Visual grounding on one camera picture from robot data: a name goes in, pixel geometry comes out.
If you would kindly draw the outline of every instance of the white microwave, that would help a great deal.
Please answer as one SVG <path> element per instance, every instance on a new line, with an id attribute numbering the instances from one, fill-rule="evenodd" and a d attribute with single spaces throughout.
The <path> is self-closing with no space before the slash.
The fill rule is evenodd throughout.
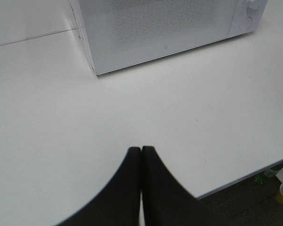
<path id="1" fill-rule="evenodd" d="M 69 0 L 96 74 L 256 30 L 267 0 Z"/>

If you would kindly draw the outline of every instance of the white wall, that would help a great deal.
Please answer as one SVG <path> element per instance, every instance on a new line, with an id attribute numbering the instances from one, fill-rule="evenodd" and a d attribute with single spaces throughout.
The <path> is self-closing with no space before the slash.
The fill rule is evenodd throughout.
<path id="1" fill-rule="evenodd" d="M 73 28 L 67 0 L 0 0 L 0 45 Z"/>

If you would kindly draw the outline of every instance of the green bottle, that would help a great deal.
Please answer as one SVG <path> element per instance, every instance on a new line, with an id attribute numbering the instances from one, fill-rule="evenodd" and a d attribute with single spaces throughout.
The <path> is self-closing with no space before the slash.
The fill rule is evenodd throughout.
<path id="1" fill-rule="evenodd" d="M 283 168 L 283 164 L 274 166 L 263 173 L 259 173 L 255 176 L 255 181 L 259 184 L 266 184 L 271 178 L 273 178 L 277 172 Z"/>

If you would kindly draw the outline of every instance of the white tabletop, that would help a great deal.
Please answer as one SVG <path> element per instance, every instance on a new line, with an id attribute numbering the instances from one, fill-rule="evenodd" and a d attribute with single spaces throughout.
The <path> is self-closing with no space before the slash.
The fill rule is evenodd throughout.
<path id="1" fill-rule="evenodd" d="M 72 31 L 0 47 L 0 226 L 67 218 L 142 145 L 196 197 L 283 160 L 283 0 L 255 33 L 99 78 Z"/>

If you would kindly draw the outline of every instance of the floor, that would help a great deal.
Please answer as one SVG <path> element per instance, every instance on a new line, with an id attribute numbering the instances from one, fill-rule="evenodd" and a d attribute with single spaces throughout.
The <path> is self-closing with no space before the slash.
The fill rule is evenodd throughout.
<path id="1" fill-rule="evenodd" d="M 283 205 L 275 200 L 280 184 L 273 178 L 260 185 L 251 177 L 201 202 L 240 226 L 283 226 Z"/>

